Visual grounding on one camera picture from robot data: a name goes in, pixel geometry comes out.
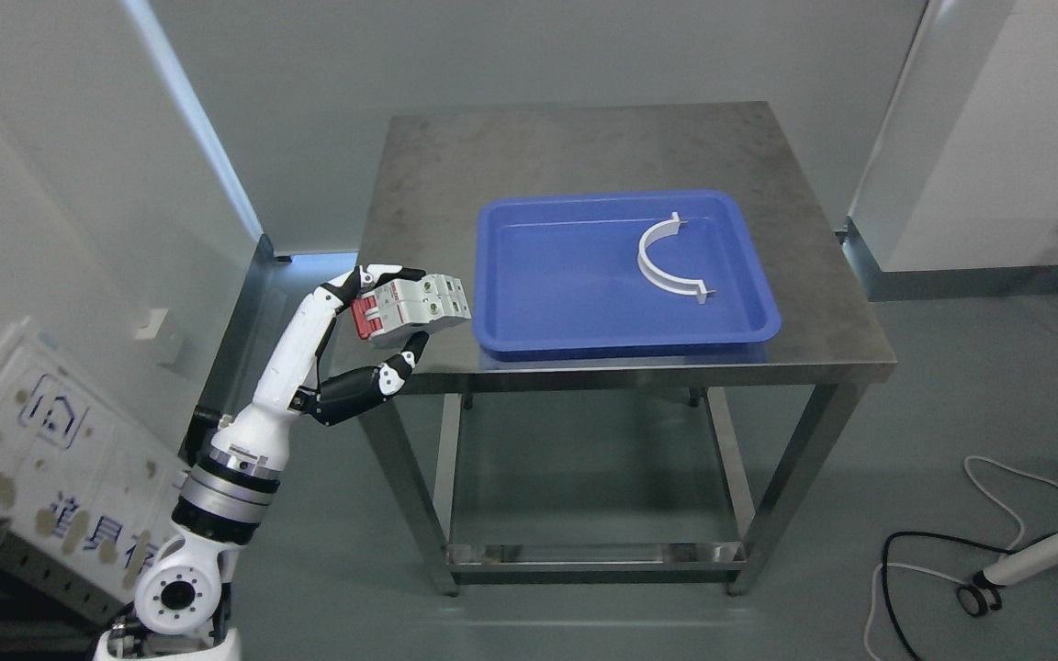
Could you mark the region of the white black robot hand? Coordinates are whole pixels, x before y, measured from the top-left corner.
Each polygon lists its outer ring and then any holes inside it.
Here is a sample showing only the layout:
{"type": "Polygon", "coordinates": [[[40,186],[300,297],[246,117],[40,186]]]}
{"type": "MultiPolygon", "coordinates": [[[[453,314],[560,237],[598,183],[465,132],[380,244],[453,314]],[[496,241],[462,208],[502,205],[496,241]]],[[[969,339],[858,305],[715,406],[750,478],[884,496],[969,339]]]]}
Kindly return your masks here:
{"type": "Polygon", "coordinates": [[[355,304],[378,298],[396,282],[419,288],[423,269],[367,264],[322,282],[303,297],[294,317],[282,330],[269,356],[252,401],[238,414],[258,432],[285,430],[297,417],[311,417],[324,426],[365,414],[398,394],[427,347],[428,333],[408,322],[411,334],[402,347],[378,365],[366,365],[320,381],[320,362],[340,315],[355,304]]]}

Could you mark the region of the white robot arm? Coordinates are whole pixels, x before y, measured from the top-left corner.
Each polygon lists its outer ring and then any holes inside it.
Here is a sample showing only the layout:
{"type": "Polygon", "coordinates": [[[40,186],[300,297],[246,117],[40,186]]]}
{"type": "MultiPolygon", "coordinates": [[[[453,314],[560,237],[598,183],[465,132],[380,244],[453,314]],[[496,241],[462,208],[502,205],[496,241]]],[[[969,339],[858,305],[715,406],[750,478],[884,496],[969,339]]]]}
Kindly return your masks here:
{"type": "Polygon", "coordinates": [[[232,577],[280,489],[294,411],[252,403],[220,424],[180,488],[174,535],[101,634],[93,660],[241,660],[232,577]]]}

